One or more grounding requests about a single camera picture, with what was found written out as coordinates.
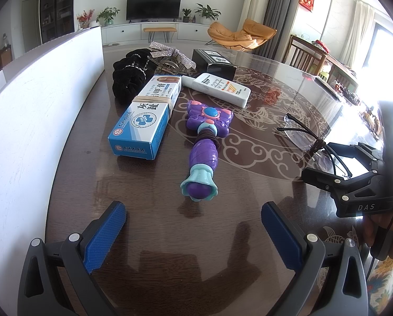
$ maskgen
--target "flower pot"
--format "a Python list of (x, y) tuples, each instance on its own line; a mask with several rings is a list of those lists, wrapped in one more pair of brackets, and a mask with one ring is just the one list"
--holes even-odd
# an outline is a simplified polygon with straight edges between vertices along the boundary
[(202, 24), (202, 25), (207, 25), (207, 26), (209, 26), (209, 25), (211, 25), (212, 23), (213, 23), (213, 20), (211, 20), (210, 18), (203, 17), (203, 18), (201, 19), (201, 24)]
[(88, 24), (89, 28), (96, 27), (96, 26), (100, 26), (100, 23), (96, 20), (90, 21), (90, 23)]

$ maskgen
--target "blue and white box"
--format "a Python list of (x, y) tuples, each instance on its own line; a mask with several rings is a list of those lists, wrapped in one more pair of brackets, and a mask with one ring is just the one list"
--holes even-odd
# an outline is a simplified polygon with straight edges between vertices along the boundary
[[(155, 75), (138, 96), (170, 97), (173, 108), (181, 87), (181, 76)], [(168, 121), (167, 103), (132, 102), (108, 137), (113, 153), (154, 159)]]

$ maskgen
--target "silver glitter bow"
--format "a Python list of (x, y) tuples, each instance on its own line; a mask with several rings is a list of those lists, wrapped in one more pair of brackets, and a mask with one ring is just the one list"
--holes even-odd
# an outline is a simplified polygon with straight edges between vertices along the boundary
[(175, 49), (174, 47), (168, 47), (158, 42), (152, 42), (149, 47), (150, 49), (159, 50), (158, 52), (151, 52), (153, 58), (174, 56), (177, 59), (177, 61), (179, 63), (182, 63), (187, 69), (189, 68), (195, 69), (197, 67), (195, 62), (191, 61), (187, 56), (185, 56), (183, 53), (181, 53), (179, 50)]

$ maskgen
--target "white board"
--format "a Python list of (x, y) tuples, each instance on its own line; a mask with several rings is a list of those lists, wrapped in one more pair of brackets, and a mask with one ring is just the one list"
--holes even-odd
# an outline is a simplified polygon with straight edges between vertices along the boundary
[(29, 243), (44, 239), (63, 147), (103, 69), (100, 28), (92, 28), (37, 58), (0, 92), (0, 306), (8, 316), (17, 315)]

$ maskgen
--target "tv stand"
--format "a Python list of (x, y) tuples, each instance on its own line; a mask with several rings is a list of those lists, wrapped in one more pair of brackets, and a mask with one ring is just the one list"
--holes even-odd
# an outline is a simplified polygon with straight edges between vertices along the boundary
[[(172, 21), (146, 21), (146, 22), (131, 22), (128, 21), (125, 24), (109, 25), (101, 28), (101, 38), (103, 44), (113, 44), (119, 42), (125, 42), (128, 44), (140, 44), (147, 43), (149, 39), (149, 33), (144, 32), (145, 28), (175, 28), (177, 32), (174, 32), (169, 42), (188, 42), (195, 41), (200, 42), (201, 45), (211, 40), (208, 35), (207, 25), (197, 23), (183, 23), (183, 22), (172, 22)], [(164, 38), (163, 32), (158, 32), (154, 35), (154, 41), (156, 42), (167, 42)]]

